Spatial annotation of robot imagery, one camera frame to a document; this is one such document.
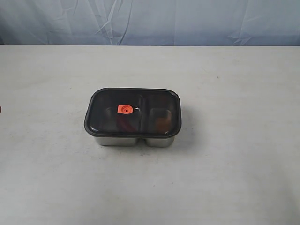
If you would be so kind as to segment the dark transparent box lid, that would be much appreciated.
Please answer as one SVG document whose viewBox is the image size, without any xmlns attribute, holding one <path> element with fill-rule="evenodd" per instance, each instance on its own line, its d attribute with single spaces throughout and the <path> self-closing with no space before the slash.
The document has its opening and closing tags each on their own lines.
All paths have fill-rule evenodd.
<svg viewBox="0 0 300 225">
<path fill-rule="evenodd" d="M 165 134 L 155 131 L 155 119 L 163 111 L 172 114 L 171 130 Z M 126 117 L 135 131 L 119 131 L 117 115 Z M 100 89 L 92 95 L 84 119 L 85 130 L 93 137 L 170 138 L 181 125 L 180 98 L 167 89 Z"/>
</svg>

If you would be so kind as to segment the red toy sausage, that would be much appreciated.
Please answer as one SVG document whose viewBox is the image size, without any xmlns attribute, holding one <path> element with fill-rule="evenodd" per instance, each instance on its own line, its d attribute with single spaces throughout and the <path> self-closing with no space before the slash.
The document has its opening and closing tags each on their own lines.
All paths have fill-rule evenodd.
<svg viewBox="0 0 300 225">
<path fill-rule="evenodd" d="M 116 125 L 121 132 L 134 132 L 135 128 L 131 125 L 126 117 L 123 115 L 117 115 Z"/>
</svg>

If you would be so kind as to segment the yellow toy cheese wedge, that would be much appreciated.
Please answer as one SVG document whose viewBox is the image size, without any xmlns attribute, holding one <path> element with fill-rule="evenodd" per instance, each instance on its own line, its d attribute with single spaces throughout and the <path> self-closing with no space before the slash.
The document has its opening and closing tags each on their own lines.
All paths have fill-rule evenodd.
<svg viewBox="0 0 300 225">
<path fill-rule="evenodd" d="M 158 133 L 168 133 L 172 126 L 172 114 L 169 111 L 163 111 L 155 119 L 155 131 Z"/>
</svg>

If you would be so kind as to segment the stainless steel lunch box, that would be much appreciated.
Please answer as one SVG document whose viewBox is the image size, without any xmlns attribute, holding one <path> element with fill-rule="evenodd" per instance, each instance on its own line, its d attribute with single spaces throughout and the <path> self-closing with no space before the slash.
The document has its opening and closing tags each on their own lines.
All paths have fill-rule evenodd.
<svg viewBox="0 0 300 225">
<path fill-rule="evenodd" d="M 96 142 L 102 146 L 135 146 L 139 140 L 145 140 L 146 145 L 155 148 L 169 147 L 175 137 L 170 138 L 127 138 L 127 137 L 94 137 Z"/>
</svg>

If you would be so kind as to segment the blue-grey backdrop cloth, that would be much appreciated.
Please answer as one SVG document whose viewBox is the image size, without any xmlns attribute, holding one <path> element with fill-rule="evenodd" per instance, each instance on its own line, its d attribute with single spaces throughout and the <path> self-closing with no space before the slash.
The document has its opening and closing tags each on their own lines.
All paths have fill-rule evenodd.
<svg viewBox="0 0 300 225">
<path fill-rule="evenodd" d="M 298 46 L 300 3 L 297 0 L 3 0 L 0 42 Z"/>
</svg>

